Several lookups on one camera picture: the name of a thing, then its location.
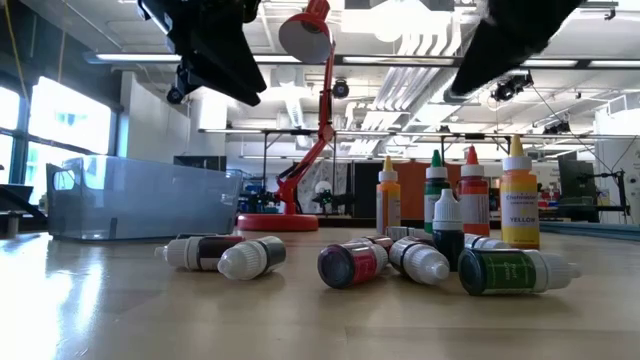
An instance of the lamp shade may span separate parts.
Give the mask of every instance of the lamp shade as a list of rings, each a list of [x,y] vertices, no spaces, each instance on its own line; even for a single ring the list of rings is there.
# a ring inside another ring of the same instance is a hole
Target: lamp shade
[[[306,64],[325,62],[333,47],[333,36],[325,23],[328,14],[326,0],[311,0],[304,13],[290,17],[278,34],[284,50]]]

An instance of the lamp base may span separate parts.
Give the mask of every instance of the lamp base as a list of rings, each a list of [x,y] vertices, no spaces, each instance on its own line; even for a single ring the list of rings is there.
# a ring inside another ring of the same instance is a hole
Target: lamp base
[[[242,214],[238,229],[245,231],[317,231],[318,217],[314,215]]]

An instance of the green label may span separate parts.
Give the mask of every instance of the green label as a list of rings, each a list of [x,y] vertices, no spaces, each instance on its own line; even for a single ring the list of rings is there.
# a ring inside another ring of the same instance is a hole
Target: green label
[[[533,261],[523,254],[505,252],[480,253],[484,260],[487,284],[483,294],[532,293],[536,284],[536,268]]]

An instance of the window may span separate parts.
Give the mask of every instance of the window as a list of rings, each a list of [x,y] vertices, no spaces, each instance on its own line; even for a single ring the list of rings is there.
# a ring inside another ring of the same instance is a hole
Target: window
[[[20,111],[20,96],[3,87],[0,87],[0,127],[15,130],[18,125],[18,112]]]
[[[30,135],[106,154],[110,130],[106,105],[45,77],[33,87]]]
[[[11,154],[13,152],[13,138],[0,135],[0,184],[9,183],[9,170],[11,169]]]
[[[42,195],[47,192],[47,163],[61,166],[65,160],[82,155],[73,151],[30,142],[24,181],[25,185],[33,186],[33,193],[29,202],[37,204]]]

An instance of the yellow label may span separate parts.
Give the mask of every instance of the yellow label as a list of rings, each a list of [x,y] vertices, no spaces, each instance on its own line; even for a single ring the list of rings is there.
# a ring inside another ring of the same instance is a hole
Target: yellow label
[[[538,248],[538,191],[535,183],[507,183],[500,187],[502,241],[521,248]]]

